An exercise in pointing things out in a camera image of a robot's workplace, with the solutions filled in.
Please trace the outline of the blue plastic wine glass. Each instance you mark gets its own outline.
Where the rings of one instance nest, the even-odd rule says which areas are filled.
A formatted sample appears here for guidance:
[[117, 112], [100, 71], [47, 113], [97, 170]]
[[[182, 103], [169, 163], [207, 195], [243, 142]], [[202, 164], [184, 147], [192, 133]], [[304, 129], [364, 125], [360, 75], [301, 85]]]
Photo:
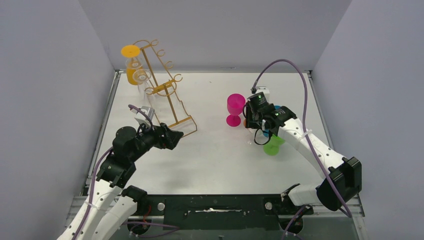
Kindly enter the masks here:
[[275, 105], [272, 111], [269, 111], [264, 115], [264, 119], [262, 120], [262, 135], [265, 138], [269, 138], [270, 130], [273, 130], [271, 131], [271, 133], [273, 134], [279, 129], [282, 123], [282, 121], [277, 117], [277, 115], [280, 114], [279, 108], [279, 105]]

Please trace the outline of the green plastic wine glass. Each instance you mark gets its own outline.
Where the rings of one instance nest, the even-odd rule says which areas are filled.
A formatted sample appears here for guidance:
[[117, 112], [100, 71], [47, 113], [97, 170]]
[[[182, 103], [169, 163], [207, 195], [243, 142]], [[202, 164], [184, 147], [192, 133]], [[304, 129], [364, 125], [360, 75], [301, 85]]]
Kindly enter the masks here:
[[263, 146], [263, 151], [265, 154], [269, 156], [276, 156], [279, 151], [280, 147], [285, 143], [286, 141], [278, 136], [272, 135], [269, 142]]

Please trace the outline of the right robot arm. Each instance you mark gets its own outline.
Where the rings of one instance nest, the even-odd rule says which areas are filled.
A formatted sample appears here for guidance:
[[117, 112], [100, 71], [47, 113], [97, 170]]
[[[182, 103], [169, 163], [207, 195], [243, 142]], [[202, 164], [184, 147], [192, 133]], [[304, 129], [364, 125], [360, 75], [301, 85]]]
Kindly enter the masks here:
[[293, 206], [323, 205], [330, 211], [341, 209], [362, 189], [362, 164], [334, 151], [308, 130], [287, 107], [275, 108], [265, 94], [247, 99], [248, 128], [267, 130], [300, 153], [321, 175], [321, 184], [296, 183], [281, 194], [283, 203]]

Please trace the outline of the clear wine glass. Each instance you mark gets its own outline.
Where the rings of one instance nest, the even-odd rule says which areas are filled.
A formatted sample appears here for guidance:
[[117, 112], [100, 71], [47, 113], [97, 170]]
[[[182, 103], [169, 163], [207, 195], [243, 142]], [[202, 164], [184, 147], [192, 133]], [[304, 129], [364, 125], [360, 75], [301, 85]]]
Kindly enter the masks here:
[[139, 69], [143, 69], [143, 63], [140, 61], [138, 57], [130, 57], [126, 60], [125, 66], [128, 70], [137, 71]]
[[260, 129], [252, 129], [247, 128], [247, 135], [245, 136], [245, 142], [249, 145], [263, 144], [268, 140], [266, 136], [264, 136], [263, 131]]
[[158, 96], [154, 93], [152, 74], [149, 70], [139, 68], [133, 75], [133, 80], [137, 83], [138, 107], [150, 107], [155, 113], [159, 111]]

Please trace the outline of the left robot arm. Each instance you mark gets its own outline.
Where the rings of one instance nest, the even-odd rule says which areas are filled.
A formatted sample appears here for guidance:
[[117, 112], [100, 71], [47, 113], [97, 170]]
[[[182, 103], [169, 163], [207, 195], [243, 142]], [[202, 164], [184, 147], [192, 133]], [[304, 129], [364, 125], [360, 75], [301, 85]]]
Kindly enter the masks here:
[[147, 192], [126, 186], [136, 171], [135, 162], [151, 148], [173, 150], [183, 132], [166, 124], [138, 132], [132, 126], [117, 130], [112, 146], [95, 166], [89, 193], [60, 240], [108, 240], [139, 207]]

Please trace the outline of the magenta plastic wine glass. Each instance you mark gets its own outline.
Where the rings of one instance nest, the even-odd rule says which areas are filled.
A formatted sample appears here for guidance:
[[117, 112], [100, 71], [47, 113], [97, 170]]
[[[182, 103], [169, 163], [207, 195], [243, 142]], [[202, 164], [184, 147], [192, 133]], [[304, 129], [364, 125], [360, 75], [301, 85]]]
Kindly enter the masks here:
[[241, 124], [242, 119], [240, 114], [242, 113], [245, 103], [246, 98], [239, 93], [233, 93], [227, 98], [226, 107], [229, 115], [226, 117], [226, 123], [230, 127], [237, 127]]

